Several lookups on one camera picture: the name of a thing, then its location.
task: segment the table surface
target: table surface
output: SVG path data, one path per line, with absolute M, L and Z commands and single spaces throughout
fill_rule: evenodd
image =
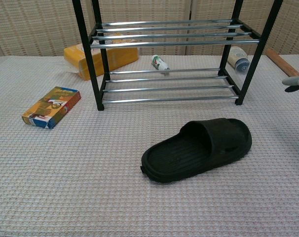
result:
M 283 57 L 299 70 L 299 55 Z M 164 59 L 171 68 L 217 67 L 221 60 Z M 103 112 L 91 83 L 62 63 L 62 57 L 0 58 L 0 236 L 299 236 L 299 91 L 284 92 L 285 74 L 267 57 L 242 106 L 160 102 L 107 105 Z M 124 68 L 142 69 L 152 69 L 149 56 Z M 55 86 L 78 89 L 82 99 L 52 130 L 24 124 L 23 112 Z M 105 100 L 137 96 L 109 93 Z M 252 133 L 253 146 L 240 161 L 165 185 L 141 173 L 150 146 L 190 120 L 221 117 L 244 121 Z

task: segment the tissue box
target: tissue box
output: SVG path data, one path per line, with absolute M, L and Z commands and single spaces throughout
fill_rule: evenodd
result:
M 22 120 L 26 124 L 51 129 L 79 100 L 78 90 L 56 86 L 29 108 Z
M 131 40 L 113 40 L 112 43 L 125 43 Z M 100 76 L 104 73 L 100 49 L 93 49 L 92 58 L 96 75 Z M 107 49 L 109 70 L 112 71 L 129 63 L 138 60 L 137 48 L 111 48 Z M 84 80 L 89 80 L 90 75 L 85 58 L 82 44 L 77 44 L 64 49 L 64 58 L 79 70 L 79 76 Z

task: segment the slide sandal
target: slide sandal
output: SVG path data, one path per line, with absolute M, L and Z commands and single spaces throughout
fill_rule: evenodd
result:
M 141 170 L 157 182 L 177 181 L 239 160 L 251 146 L 250 131 L 240 120 L 190 121 L 177 135 L 149 148 Z

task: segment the beige wall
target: beige wall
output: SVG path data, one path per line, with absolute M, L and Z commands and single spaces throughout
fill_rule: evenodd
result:
M 81 2 L 86 25 L 90 29 L 93 24 L 91 6 L 89 0 Z M 189 18 L 191 3 L 192 19 L 230 18 L 235 0 L 99 0 L 99 2 L 103 21 L 115 22 L 185 20 Z M 240 18 L 261 32 L 272 2 L 272 0 L 244 0 Z M 0 1 L 0 48 L 4 55 L 63 55 L 65 47 L 79 42 L 79 32 L 70 0 Z M 284 0 L 267 45 L 281 54 L 299 54 L 299 0 Z M 252 54 L 255 46 L 243 45 L 243 48 Z M 222 49 L 223 46 L 215 45 L 171 46 L 142 48 L 140 53 L 220 55 Z

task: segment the wooden handle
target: wooden handle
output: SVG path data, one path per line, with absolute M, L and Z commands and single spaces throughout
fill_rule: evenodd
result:
M 290 64 L 288 64 L 284 59 L 282 59 L 279 54 L 273 49 L 269 48 L 266 50 L 266 55 L 288 76 L 297 77 L 299 72 L 295 70 Z

